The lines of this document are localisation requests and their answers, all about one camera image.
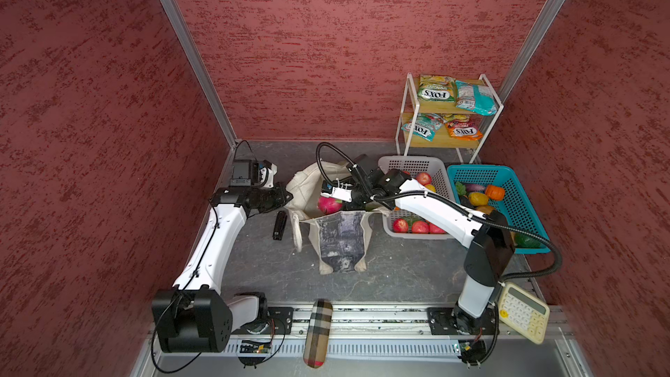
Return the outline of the pink dragon fruit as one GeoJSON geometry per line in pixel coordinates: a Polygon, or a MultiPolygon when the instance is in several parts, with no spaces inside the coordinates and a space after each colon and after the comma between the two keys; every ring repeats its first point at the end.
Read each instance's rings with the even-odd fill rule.
{"type": "Polygon", "coordinates": [[[325,215],[331,215],[341,211],[343,202],[332,197],[319,197],[318,209],[325,215]]]}

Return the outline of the cream canvas tote bag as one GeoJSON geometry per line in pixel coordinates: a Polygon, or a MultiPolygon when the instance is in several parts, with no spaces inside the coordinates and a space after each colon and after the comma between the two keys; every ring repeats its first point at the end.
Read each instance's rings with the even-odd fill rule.
{"type": "Polygon", "coordinates": [[[390,210],[373,204],[371,209],[341,210],[326,215],[318,208],[322,182],[323,177],[314,163],[298,171],[286,186],[293,195],[285,208],[295,251],[301,252],[304,243],[310,243],[317,254],[322,275],[365,272],[373,235],[369,218],[375,214],[387,217],[390,210]]]}

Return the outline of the green avocado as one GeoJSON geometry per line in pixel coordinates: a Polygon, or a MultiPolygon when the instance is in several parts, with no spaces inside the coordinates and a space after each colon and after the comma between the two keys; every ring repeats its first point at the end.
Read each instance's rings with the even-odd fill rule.
{"type": "Polygon", "coordinates": [[[515,245],[521,249],[544,249],[544,244],[537,239],[523,233],[516,233],[514,236],[515,245]]]}

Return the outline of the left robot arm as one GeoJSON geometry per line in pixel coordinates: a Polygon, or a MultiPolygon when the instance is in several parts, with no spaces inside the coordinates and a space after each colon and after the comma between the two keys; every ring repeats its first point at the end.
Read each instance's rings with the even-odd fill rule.
{"type": "Polygon", "coordinates": [[[152,301],[155,338],[164,353],[221,353],[235,331],[270,331],[263,293],[222,298],[223,274],[237,237],[253,214],[281,209],[293,195],[272,188],[220,188],[209,203],[206,228],[181,275],[152,301]]]}

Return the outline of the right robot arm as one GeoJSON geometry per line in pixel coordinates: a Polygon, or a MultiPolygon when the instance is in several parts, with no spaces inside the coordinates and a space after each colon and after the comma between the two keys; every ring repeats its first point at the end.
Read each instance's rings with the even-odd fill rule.
{"type": "Polygon", "coordinates": [[[376,169],[369,175],[355,170],[351,173],[343,180],[322,179],[322,195],[409,211],[445,231],[467,249],[463,264],[467,277],[452,311],[452,326],[462,334],[478,332],[484,326],[483,316],[498,281],[515,252],[505,217],[457,204],[399,169],[387,173],[376,169]]]}

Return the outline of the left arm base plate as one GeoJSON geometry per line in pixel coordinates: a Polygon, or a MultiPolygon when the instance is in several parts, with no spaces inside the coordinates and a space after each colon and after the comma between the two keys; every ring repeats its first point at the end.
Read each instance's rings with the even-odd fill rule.
{"type": "Polygon", "coordinates": [[[282,336],[291,333],[293,323],[294,307],[290,306],[270,306],[267,312],[263,313],[259,319],[233,332],[234,335],[269,335],[282,336]]]}

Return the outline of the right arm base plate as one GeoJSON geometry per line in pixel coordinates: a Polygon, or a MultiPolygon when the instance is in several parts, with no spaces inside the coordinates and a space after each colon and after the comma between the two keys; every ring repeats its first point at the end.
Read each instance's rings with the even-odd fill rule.
{"type": "Polygon", "coordinates": [[[458,306],[429,307],[427,322],[432,335],[493,335],[496,329],[492,308],[484,310],[479,318],[473,318],[458,306]]]}

